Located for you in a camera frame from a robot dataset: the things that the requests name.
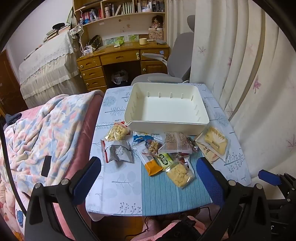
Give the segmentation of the white plastic storage bin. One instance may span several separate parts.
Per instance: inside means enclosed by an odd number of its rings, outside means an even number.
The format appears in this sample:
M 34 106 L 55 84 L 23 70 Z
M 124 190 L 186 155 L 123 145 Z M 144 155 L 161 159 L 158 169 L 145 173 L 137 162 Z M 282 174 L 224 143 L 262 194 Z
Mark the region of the white plastic storage bin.
M 132 86 L 125 124 L 133 131 L 199 136 L 209 122 L 195 85 L 140 82 Z

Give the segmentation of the clear bag of crackers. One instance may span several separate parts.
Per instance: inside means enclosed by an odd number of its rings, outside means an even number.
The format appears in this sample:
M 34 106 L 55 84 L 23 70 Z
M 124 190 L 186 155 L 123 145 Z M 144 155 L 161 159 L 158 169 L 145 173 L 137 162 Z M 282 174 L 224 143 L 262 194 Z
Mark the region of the clear bag of crackers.
M 123 123 L 115 123 L 104 137 L 106 141 L 121 141 L 130 134 L 130 129 Z

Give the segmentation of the large clear printed snack bag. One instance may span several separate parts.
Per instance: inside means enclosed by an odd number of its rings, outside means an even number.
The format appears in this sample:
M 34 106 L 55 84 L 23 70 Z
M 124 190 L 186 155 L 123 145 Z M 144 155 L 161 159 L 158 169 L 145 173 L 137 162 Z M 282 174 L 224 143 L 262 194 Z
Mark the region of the large clear printed snack bag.
M 159 153 L 191 154 L 193 151 L 187 137 L 183 133 L 163 133 L 161 138 L 163 145 L 160 147 Z

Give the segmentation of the wooden bookshelf hutch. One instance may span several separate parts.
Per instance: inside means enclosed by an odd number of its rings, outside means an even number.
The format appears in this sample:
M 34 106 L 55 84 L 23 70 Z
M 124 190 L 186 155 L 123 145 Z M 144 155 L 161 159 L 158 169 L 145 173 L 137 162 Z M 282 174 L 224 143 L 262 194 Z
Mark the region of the wooden bookshelf hutch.
M 148 28 L 156 15 L 163 16 L 166 39 L 165 1 L 73 1 L 73 13 L 82 25 L 83 47 L 95 36 L 100 37 L 103 45 L 112 45 L 120 39 L 132 42 L 149 38 Z

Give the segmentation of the yellow cake clear package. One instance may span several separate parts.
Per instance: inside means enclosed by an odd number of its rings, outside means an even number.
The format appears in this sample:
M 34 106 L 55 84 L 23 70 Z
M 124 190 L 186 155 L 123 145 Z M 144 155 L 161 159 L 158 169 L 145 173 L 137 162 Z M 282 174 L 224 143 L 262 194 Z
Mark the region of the yellow cake clear package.
M 199 144 L 204 145 L 220 159 L 226 162 L 230 140 L 214 126 L 206 127 L 203 132 L 195 139 Z

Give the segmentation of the lace-covered piano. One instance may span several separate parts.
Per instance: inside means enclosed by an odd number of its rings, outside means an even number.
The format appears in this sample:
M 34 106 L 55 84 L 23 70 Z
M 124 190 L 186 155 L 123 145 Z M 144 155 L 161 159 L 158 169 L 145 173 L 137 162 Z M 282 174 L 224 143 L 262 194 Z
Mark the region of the lace-covered piano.
M 32 52 L 18 68 L 20 91 L 27 107 L 45 104 L 60 94 L 87 92 L 77 65 L 80 56 L 79 42 L 69 31 Z

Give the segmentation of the mixed nuts clear packet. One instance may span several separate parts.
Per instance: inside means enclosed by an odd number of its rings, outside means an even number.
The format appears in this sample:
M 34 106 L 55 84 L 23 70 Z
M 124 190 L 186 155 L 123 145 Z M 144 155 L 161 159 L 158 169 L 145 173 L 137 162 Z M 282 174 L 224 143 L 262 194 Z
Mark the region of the mixed nuts clear packet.
M 146 142 L 146 148 L 148 149 L 149 153 L 156 155 L 161 148 L 162 144 L 155 140 L 148 140 Z

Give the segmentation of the green snack packet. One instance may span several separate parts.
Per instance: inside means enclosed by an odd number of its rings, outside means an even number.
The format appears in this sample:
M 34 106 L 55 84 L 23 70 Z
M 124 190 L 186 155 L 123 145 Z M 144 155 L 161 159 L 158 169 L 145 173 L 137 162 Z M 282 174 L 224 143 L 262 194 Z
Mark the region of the green snack packet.
M 157 160 L 160 164 L 160 166 L 165 170 L 168 168 L 171 164 L 174 163 L 174 161 L 171 159 L 171 157 L 167 153 L 159 153 L 157 155 Z

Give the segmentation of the dark wooden door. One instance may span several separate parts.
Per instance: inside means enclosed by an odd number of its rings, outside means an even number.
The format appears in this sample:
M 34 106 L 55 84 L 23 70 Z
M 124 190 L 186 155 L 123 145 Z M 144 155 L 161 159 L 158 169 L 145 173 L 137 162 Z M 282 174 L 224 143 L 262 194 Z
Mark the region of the dark wooden door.
M 1 52 L 0 68 L 1 105 L 5 113 L 13 115 L 27 110 L 28 107 L 20 92 L 20 85 L 11 68 L 6 50 Z

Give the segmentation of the blue white snack packet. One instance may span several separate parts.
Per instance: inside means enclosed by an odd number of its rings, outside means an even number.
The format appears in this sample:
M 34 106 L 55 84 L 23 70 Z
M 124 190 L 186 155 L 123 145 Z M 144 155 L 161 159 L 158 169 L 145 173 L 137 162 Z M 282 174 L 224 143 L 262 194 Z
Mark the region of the blue white snack packet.
M 147 133 L 141 133 L 141 132 L 133 132 L 133 142 L 135 143 L 141 143 L 145 141 L 146 143 L 148 141 L 153 141 L 154 137 Z

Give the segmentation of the doll on cardboard box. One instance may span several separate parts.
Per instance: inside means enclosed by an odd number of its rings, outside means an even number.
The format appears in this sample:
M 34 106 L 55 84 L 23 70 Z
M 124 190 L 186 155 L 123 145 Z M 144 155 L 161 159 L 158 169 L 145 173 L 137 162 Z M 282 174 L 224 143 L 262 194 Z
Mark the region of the doll on cardboard box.
M 163 16 L 156 15 L 152 18 L 152 25 L 148 28 L 150 40 L 163 40 Z

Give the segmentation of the tree-patterned tablecloth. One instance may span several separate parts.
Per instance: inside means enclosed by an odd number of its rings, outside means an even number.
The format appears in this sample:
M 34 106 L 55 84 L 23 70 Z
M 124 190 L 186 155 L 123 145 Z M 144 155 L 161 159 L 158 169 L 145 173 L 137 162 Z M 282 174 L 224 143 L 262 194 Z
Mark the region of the tree-patterned tablecloth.
M 238 138 L 222 108 L 204 84 L 197 85 L 210 125 L 215 126 L 230 140 L 226 162 L 217 160 L 213 166 L 226 179 L 242 185 L 249 185 L 251 177 Z M 112 88 L 103 98 L 93 136 L 90 155 L 101 157 L 101 140 L 117 121 L 124 119 L 125 109 L 130 98 L 130 87 Z M 86 197 L 86 210 L 89 216 L 98 221 L 103 215 L 144 216 L 142 214 L 142 175 L 141 159 L 133 153 L 133 163 L 103 163 L 102 170 Z

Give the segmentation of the beige printed snack packet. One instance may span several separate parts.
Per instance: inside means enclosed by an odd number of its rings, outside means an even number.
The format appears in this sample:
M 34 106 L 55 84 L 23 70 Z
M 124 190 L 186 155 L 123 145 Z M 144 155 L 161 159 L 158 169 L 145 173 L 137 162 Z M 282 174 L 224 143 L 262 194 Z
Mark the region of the beige printed snack packet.
M 219 156 L 217 156 L 214 152 L 212 152 L 208 147 L 206 147 L 203 144 L 197 143 L 197 146 L 203 153 L 204 157 L 213 164 L 215 161 L 219 159 Z

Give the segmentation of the white grey snack packet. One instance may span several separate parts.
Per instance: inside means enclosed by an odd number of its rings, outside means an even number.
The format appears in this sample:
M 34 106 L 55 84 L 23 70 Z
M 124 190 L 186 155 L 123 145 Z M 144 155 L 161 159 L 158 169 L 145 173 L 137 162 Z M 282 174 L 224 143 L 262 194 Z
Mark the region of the white grey snack packet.
M 104 162 L 125 161 L 133 163 L 132 149 L 126 140 L 106 141 L 101 140 L 102 157 Z

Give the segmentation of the orange white snack bar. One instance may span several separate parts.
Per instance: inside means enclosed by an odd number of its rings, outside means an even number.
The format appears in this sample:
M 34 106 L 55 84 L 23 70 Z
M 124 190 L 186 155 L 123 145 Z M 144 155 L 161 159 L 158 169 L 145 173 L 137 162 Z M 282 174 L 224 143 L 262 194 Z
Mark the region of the orange white snack bar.
M 148 151 L 144 141 L 136 144 L 135 148 L 139 152 L 141 162 L 143 163 L 149 176 L 154 176 L 163 171 L 163 168 L 157 163 L 152 154 Z

